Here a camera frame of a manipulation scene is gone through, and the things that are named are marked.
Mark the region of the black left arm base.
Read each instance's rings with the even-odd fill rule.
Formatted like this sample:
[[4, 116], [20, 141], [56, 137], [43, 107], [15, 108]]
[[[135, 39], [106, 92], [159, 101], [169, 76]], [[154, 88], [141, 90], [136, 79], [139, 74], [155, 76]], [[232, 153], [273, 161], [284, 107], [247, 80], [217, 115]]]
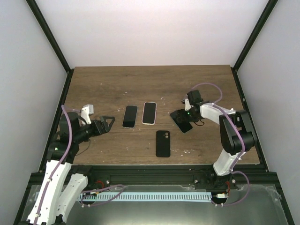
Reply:
[[110, 184], [110, 176], [107, 174], [88, 176], [87, 190], [102, 189]]

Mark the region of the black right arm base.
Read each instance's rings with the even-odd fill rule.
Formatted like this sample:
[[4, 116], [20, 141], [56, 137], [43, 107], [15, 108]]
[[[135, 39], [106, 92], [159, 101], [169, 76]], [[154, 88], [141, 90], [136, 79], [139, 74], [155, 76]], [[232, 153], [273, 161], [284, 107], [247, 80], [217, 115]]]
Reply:
[[232, 183], [232, 175], [217, 176], [213, 172], [199, 171], [193, 174], [193, 181], [196, 188], [206, 190], [223, 190], [226, 188], [236, 188]]

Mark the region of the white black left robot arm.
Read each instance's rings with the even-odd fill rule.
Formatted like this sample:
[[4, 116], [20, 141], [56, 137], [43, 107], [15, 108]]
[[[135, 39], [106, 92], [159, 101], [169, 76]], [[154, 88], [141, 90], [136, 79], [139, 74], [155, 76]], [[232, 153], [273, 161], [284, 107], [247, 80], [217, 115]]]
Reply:
[[113, 116], [90, 120], [89, 114], [67, 112], [59, 121], [59, 139], [48, 147], [46, 169], [36, 202], [22, 225], [64, 225], [70, 211], [84, 189], [95, 186], [91, 166], [80, 166], [64, 184], [79, 151], [79, 145], [92, 137], [108, 133], [115, 122]]

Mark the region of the dark green phone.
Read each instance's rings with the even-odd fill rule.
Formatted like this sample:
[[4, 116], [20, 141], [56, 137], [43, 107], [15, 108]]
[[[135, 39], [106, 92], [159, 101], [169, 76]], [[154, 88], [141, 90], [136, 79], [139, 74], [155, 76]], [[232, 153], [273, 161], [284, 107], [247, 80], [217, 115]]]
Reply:
[[193, 126], [187, 120], [185, 112], [185, 110], [176, 110], [170, 113], [171, 119], [183, 134], [189, 132], [193, 128]]

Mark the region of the black phone case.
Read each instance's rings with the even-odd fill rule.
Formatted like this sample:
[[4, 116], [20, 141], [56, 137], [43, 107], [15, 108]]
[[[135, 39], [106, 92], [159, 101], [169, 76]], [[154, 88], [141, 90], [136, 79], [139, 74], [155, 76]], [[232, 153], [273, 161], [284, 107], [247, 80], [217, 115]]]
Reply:
[[171, 155], [170, 132], [158, 130], [156, 132], [156, 156], [158, 158], [169, 158]]

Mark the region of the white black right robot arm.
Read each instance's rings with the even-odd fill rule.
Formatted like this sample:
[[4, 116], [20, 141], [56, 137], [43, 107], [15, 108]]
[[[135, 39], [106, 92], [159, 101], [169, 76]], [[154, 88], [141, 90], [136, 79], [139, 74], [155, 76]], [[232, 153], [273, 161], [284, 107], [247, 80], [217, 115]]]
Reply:
[[184, 109], [170, 114], [173, 121], [181, 126], [191, 127], [191, 123], [208, 119], [219, 125], [222, 151], [213, 164], [214, 173], [208, 177], [209, 185], [218, 189], [225, 183], [225, 175], [233, 172], [233, 168], [241, 157], [257, 143], [254, 126], [247, 111], [226, 109], [211, 101], [204, 101], [198, 90], [192, 90], [182, 101]]

